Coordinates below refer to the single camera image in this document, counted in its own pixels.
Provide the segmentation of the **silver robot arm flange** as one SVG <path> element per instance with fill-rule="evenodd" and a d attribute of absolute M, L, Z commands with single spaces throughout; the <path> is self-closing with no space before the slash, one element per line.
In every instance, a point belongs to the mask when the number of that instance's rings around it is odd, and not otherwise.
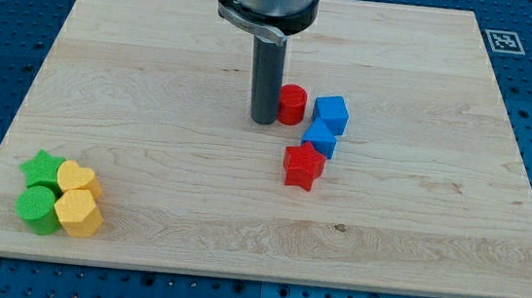
<path fill-rule="evenodd" d="M 282 47 L 313 24 L 320 0 L 217 0 L 218 14 L 261 42 Z"/>

